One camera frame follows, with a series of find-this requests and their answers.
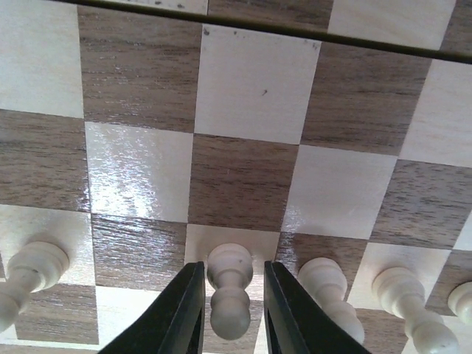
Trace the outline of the light pawn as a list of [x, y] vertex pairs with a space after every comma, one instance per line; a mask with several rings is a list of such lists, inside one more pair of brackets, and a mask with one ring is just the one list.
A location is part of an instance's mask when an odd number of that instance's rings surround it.
[[251, 314], [246, 288], [252, 277], [252, 257], [245, 247], [224, 243], [209, 253], [207, 279], [215, 289], [210, 300], [210, 324], [218, 337], [234, 341], [248, 330]]
[[387, 312], [405, 321], [405, 333], [418, 353], [458, 353], [459, 342], [443, 318], [425, 308], [425, 288], [407, 268], [382, 271], [372, 293]]
[[299, 270], [298, 280], [316, 304], [359, 344], [365, 332], [355, 308], [344, 300], [347, 278], [334, 260], [318, 257], [306, 262]]
[[28, 243], [8, 262], [1, 283], [1, 331], [11, 327], [23, 313], [32, 293], [58, 284], [69, 269], [69, 257], [52, 243]]
[[457, 286], [448, 297], [450, 310], [466, 325], [472, 322], [472, 282]]

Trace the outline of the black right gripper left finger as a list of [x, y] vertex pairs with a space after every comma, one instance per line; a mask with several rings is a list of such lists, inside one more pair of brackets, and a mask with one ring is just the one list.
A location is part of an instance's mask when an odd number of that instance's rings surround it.
[[148, 309], [100, 352], [202, 353], [204, 320], [204, 263], [199, 261], [186, 264]]

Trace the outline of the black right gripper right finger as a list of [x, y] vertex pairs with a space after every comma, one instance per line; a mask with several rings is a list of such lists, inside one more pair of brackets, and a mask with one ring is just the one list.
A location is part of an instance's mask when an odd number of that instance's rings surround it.
[[315, 303], [280, 262], [264, 262], [269, 353], [368, 353]]

